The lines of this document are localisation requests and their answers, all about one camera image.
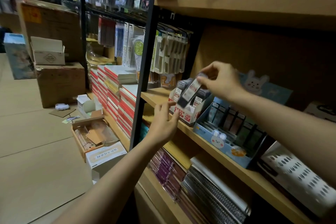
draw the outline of diamond logo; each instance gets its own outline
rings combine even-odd
[[[48,55],[44,56],[44,59],[46,61],[48,61],[49,63],[53,63],[56,60],[56,58],[50,53]]]

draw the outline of white tissue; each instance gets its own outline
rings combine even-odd
[[[63,111],[63,110],[69,109],[69,105],[66,105],[66,104],[56,104],[55,105],[55,109],[57,111]]]

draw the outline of bunny cutout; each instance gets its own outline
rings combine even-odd
[[[250,93],[260,95],[262,93],[262,86],[264,85],[264,83],[268,82],[270,78],[267,75],[263,75],[259,79],[257,77],[254,77],[254,74],[254,70],[250,70],[247,73],[247,79],[244,82],[244,88]]]
[[[213,144],[213,146],[215,146],[218,149],[224,147],[224,140],[226,138],[225,134],[221,134],[221,135],[219,134],[220,132],[218,130],[214,130],[213,136],[211,137],[211,143]]]

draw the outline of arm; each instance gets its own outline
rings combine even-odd
[[[213,62],[199,77],[214,95],[226,99],[251,117],[271,137],[295,154],[331,186],[336,187],[336,124],[251,94],[241,86],[236,70]]]
[[[171,105],[175,103],[155,107],[147,136],[53,224],[116,223],[148,162],[176,132],[179,113],[169,121]]]

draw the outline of blue box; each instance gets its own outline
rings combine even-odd
[[[272,84],[268,80],[266,75],[261,78],[254,77],[253,70],[250,70],[246,75],[240,74],[240,82],[247,91],[285,104],[292,90]],[[221,122],[223,129],[208,120],[213,106],[218,107],[217,111],[222,108],[222,113],[224,113]],[[226,127],[225,122],[229,116],[233,118],[232,120],[228,119],[230,125]],[[239,121],[239,124],[236,124],[235,128],[239,128],[232,132],[236,121]],[[212,105],[196,120],[193,131],[244,168],[247,168],[257,155],[267,136],[252,119],[235,111],[229,102],[219,98],[215,98]]]
[[[36,78],[23,35],[6,33],[3,43],[14,79]]]

